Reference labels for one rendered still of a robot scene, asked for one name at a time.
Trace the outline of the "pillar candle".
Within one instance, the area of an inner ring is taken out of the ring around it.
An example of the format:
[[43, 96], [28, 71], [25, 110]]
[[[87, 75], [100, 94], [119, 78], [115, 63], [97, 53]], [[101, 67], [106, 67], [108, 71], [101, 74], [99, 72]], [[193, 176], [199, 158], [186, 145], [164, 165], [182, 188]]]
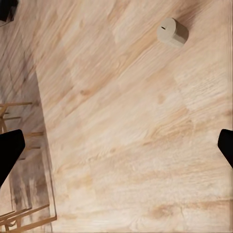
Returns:
[[156, 35], [160, 42], [179, 48], [187, 42], [189, 30], [174, 18], [166, 18], [159, 24]]

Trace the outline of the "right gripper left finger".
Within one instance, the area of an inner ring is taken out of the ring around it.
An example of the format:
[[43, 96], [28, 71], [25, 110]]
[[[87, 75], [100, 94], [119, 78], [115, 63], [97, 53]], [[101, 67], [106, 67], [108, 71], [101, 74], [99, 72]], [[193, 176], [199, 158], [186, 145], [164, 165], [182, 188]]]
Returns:
[[25, 148], [21, 129], [0, 134], [0, 188]]

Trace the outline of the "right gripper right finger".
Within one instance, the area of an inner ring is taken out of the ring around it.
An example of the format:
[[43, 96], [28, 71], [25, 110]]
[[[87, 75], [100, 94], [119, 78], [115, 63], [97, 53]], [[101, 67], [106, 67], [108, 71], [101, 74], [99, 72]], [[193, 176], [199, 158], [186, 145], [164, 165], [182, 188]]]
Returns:
[[222, 129], [217, 146], [233, 168], [233, 131]]

